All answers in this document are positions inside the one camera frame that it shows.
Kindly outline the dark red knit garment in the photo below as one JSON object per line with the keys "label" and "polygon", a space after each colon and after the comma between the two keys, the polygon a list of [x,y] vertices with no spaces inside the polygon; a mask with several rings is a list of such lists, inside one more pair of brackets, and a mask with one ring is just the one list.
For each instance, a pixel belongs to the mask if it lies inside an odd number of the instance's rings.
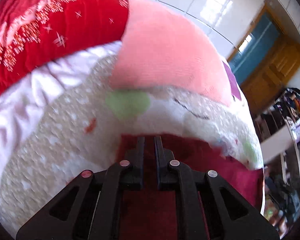
{"label": "dark red knit garment", "polygon": [[[263,170],[249,170],[205,141],[161,135],[162,145],[193,170],[217,171],[257,210],[262,207]],[[177,239],[175,193],[159,191],[154,137],[145,136],[143,187],[125,191],[120,207],[119,239]]]}

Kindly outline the beige patchwork quilt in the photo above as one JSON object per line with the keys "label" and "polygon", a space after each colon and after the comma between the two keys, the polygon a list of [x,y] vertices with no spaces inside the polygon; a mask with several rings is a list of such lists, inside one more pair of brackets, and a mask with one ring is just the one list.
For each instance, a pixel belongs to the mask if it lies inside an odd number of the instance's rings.
{"label": "beige patchwork quilt", "polygon": [[88,77],[53,100],[31,134],[13,151],[0,180],[0,222],[11,236],[66,182],[87,168],[115,160],[122,134],[168,133],[221,147],[250,170],[263,167],[248,103],[230,106],[187,90],[155,86],[113,90],[116,55],[101,59]]}

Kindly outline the cluttered white shelf unit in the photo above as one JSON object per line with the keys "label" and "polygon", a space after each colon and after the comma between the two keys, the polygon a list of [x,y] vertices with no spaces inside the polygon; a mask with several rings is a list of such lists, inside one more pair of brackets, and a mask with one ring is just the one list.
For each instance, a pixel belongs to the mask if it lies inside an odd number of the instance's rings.
{"label": "cluttered white shelf unit", "polygon": [[264,162],[264,216],[284,238],[300,221],[300,89],[285,88],[254,126]]}

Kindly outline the purple pillow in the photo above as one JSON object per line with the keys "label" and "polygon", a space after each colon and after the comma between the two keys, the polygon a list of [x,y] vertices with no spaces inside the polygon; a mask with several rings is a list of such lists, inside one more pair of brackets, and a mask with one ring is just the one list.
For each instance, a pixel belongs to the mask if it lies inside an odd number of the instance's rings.
{"label": "purple pillow", "polygon": [[241,98],[241,94],[240,94],[240,91],[239,91],[239,88],[238,88],[238,85],[237,85],[237,81],[236,81],[236,78],[234,76],[234,74],[232,73],[230,67],[228,66],[228,64],[226,62],[223,62],[223,65],[224,65],[224,68],[225,68],[225,71],[227,73],[227,76],[228,76],[228,80],[229,80],[229,83],[230,83],[230,88],[231,88],[231,94],[233,97],[236,97],[238,100],[242,100]]}

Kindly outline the white bed sheet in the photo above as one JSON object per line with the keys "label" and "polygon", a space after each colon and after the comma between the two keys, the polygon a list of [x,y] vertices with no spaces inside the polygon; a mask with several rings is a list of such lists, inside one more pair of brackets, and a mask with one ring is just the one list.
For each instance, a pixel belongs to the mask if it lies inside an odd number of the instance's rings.
{"label": "white bed sheet", "polygon": [[0,180],[11,154],[36,128],[45,107],[79,86],[101,59],[116,55],[121,45],[115,41],[50,61],[0,96]]}

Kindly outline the wooden door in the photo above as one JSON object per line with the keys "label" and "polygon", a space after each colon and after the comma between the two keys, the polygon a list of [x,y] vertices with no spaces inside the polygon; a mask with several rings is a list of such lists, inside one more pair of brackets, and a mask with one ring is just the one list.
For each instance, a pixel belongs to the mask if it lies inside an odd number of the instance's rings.
{"label": "wooden door", "polygon": [[252,116],[259,115],[270,106],[299,67],[300,44],[287,35],[280,35],[241,85]]}

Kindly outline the pink striped pillow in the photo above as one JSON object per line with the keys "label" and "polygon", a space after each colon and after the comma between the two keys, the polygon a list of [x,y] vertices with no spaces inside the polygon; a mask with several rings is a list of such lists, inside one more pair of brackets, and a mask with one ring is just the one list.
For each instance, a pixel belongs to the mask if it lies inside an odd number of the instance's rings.
{"label": "pink striped pillow", "polygon": [[174,86],[232,104],[222,57],[200,27],[150,0],[129,0],[110,84],[116,89]]}

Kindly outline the red patterned duvet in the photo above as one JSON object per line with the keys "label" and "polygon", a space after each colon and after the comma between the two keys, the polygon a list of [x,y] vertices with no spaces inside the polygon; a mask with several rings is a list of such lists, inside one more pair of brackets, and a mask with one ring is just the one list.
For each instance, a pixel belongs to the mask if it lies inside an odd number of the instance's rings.
{"label": "red patterned duvet", "polygon": [[0,95],[50,61],[121,39],[127,0],[0,0]]}

